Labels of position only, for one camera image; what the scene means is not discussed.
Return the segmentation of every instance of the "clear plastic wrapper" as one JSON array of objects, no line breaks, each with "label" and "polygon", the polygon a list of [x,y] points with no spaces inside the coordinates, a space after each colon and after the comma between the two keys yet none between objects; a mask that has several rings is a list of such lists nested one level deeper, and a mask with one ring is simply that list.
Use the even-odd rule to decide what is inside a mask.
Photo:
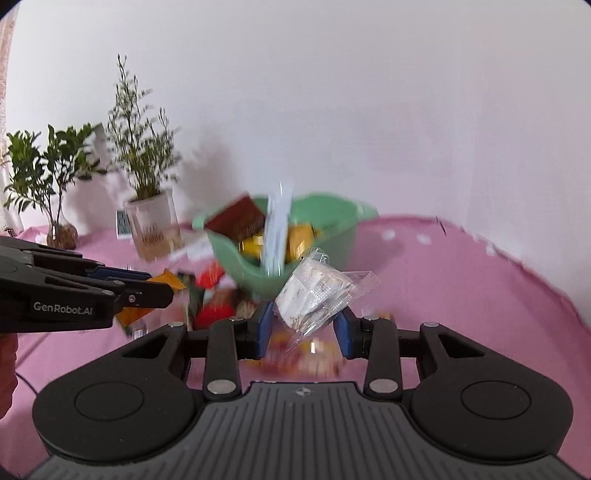
[{"label": "clear plastic wrapper", "polygon": [[269,197],[261,258],[261,266],[269,276],[281,275],[285,266],[292,199],[293,186],[281,183],[278,191]]},{"label": "clear plastic wrapper", "polygon": [[288,352],[291,335],[284,329],[273,332],[267,354],[261,360],[250,360],[256,369],[271,375],[300,381],[335,380],[346,360],[336,341],[312,336]]},{"label": "clear plastic wrapper", "polygon": [[370,271],[340,272],[315,248],[295,268],[277,296],[279,317],[291,332],[290,348],[330,323],[350,302],[380,284]]}]

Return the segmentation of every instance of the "blue gripper pad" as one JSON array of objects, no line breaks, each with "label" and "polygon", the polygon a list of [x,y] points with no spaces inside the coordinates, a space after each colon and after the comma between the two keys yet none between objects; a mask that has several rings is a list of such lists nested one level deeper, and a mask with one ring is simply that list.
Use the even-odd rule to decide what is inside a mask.
[{"label": "blue gripper pad", "polygon": [[149,278],[152,278],[152,275],[146,272],[125,270],[124,268],[115,267],[97,267],[87,276],[88,278],[95,278],[97,280],[106,280],[109,277],[123,278],[127,280],[148,280]]},{"label": "blue gripper pad", "polygon": [[339,343],[340,353],[345,358],[352,358],[353,340],[349,333],[349,322],[343,312],[339,312],[333,319],[333,328],[335,329],[336,339]]},{"label": "blue gripper pad", "polygon": [[265,310],[261,315],[261,321],[259,322],[258,339],[256,340],[258,346],[258,358],[263,358],[267,353],[267,346],[269,345],[269,339],[273,332],[273,320],[275,314],[273,313],[272,301],[267,303]]}]

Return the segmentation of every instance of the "cable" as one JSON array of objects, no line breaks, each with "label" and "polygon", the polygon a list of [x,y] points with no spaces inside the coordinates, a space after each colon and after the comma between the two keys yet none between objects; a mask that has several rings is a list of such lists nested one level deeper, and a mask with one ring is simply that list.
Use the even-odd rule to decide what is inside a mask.
[{"label": "cable", "polygon": [[28,385],[28,387],[33,391],[33,393],[35,394],[35,396],[39,395],[39,392],[37,390],[35,390],[35,387],[33,387],[31,385],[31,382],[29,382],[29,380],[27,380],[25,377],[23,377],[20,373],[16,372],[17,377],[20,378],[24,383],[26,383]]}]

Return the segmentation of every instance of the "white planter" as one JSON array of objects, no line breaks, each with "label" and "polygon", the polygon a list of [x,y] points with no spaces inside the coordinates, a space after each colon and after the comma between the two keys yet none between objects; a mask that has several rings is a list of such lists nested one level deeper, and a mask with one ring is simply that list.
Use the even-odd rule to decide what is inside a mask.
[{"label": "white planter", "polygon": [[143,260],[166,257],[183,246],[172,190],[163,190],[150,199],[128,202],[125,213],[135,249]]}]

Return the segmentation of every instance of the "plastic snack bag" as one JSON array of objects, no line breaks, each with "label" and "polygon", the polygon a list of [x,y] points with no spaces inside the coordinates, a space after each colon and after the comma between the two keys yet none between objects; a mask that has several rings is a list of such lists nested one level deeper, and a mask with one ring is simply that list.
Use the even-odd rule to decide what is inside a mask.
[{"label": "plastic snack bag", "polygon": [[380,284],[372,272],[340,272],[328,260],[322,250],[312,249],[275,299],[277,313],[292,334],[288,350],[330,323],[354,299]]}]

